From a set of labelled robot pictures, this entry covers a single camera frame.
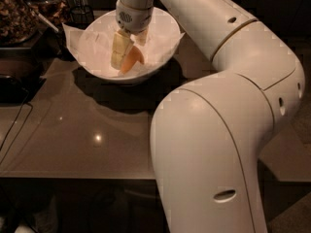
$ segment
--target dark background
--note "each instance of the dark background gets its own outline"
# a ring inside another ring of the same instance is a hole
[[[113,10],[117,0],[88,0],[94,10]],[[311,35],[311,0],[233,0],[280,36]]]

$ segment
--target glass jar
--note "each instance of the glass jar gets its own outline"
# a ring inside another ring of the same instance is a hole
[[[71,21],[68,0],[27,0],[27,3],[59,29],[62,23]]]
[[[21,43],[37,31],[37,18],[23,0],[0,0],[0,47]]]

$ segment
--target black container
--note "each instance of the black container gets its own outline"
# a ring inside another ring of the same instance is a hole
[[[59,29],[62,23],[71,21],[68,0],[27,0],[27,3]]]
[[[28,40],[37,31],[37,18],[23,0],[0,0],[0,47]]]
[[[93,9],[89,5],[76,6],[71,9],[71,18],[74,26],[81,29],[86,29],[92,22],[94,22]]]

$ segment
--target white paper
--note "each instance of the white paper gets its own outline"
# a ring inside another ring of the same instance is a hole
[[[123,74],[110,63],[114,34],[119,30],[115,11],[100,17],[86,30],[67,25],[63,25],[63,28],[67,48],[79,64],[92,75],[105,80],[135,79],[152,73],[173,56],[184,35],[171,15],[155,8],[145,46],[135,43],[144,55],[145,64],[136,62],[130,71]]]

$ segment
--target robotic arm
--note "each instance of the robotic arm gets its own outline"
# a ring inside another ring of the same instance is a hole
[[[302,66],[262,22],[230,0],[160,0],[219,72],[180,86],[151,129],[155,178],[172,233],[267,232],[257,163],[295,114]],[[147,28],[152,0],[119,0],[125,32]]]

